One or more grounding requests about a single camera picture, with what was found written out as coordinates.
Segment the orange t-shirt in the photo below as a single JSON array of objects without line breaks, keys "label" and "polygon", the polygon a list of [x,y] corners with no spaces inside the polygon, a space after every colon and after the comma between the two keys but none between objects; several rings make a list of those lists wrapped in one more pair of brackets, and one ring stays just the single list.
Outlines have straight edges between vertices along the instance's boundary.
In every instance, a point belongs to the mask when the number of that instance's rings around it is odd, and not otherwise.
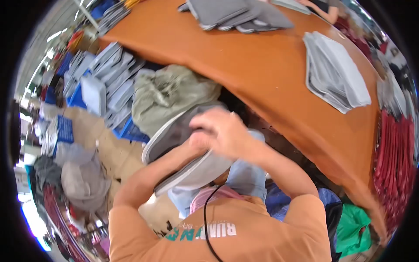
[{"label": "orange t-shirt", "polygon": [[[331,261],[323,203],[294,198],[284,222],[269,216],[258,197],[222,198],[207,206],[208,235],[222,261]],[[217,261],[203,229],[200,208],[159,239],[138,210],[119,206],[109,214],[111,262]]]}]

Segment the orange tablecloth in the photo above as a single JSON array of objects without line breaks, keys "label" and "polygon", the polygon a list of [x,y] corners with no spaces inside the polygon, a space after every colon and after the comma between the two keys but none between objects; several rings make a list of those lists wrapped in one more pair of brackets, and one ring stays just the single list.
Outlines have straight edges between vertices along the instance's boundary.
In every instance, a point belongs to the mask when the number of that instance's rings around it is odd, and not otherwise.
[{"label": "orange tablecloth", "polygon": [[[279,8],[293,29],[241,34],[202,31],[184,0],[139,3],[102,40],[118,41],[143,58],[180,64],[224,85],[283,134],[331,181],[367,209],[380,236],[383,216],[369,188],[373,168],[378,74],[358,48],[316,15]],[[304,32],[318,31],[341,43],[364,77],[372,104],[342,114],[305,86]]]}]

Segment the metal pole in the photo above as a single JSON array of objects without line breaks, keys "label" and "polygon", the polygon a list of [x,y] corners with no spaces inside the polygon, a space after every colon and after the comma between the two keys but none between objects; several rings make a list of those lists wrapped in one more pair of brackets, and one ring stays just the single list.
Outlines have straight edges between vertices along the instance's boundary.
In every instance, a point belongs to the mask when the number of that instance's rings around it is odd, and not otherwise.
[{"label": "metal pole", "polygon": [[79,9],[86,15],[87,19],[92,23],[92,25],[96,28],[96,30],[99,31],[99,25],[96,22],[96,20],[92,17],[92,15],[86,10],[86,8],[80,4],[79,0],[73,0],[76,5],[79,7]]}]

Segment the black cable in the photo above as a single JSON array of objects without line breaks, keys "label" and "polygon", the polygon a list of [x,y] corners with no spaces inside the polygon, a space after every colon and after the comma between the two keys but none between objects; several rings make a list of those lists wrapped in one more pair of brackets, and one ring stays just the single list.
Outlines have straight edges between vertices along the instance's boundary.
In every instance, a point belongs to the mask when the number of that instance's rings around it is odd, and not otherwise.
[{"label": "black cable", "polygon": [[205,201],[205,205],[204,205],[204,227],[205,227],[205,240],[207,241],[208,247],[211,251],[211,253],[214,255],[214,257],[219,261],[222,262],[221,258],[217,255],[217,253],[214,251],[214,249],[211,246],[210,243],[210,238],[208,237],[208,226],[207,226],[207,204],[208,201],[210,200],[210,198],[215,194],[215,192],[217,192],[218,189],[220,189],[220,187],[222,187],[224,184],[220,185],[219,187],[217,187],[214,192],[212,192],[211,195],[209,195],[209,197],[207,198],[207,200]]}]

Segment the green plastic bag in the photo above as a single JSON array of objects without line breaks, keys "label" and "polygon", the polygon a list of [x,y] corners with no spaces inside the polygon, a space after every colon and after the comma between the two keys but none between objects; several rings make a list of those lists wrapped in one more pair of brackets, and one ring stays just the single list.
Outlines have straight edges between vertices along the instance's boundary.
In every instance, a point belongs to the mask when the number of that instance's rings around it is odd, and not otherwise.
[{"label": "green plastic bag", "polygon": [[337,228],[336,252],[341,257],[360,253],[370,249],[372,241],[368,225],[371,219],[357,206],[343,204],[342,216]]}]

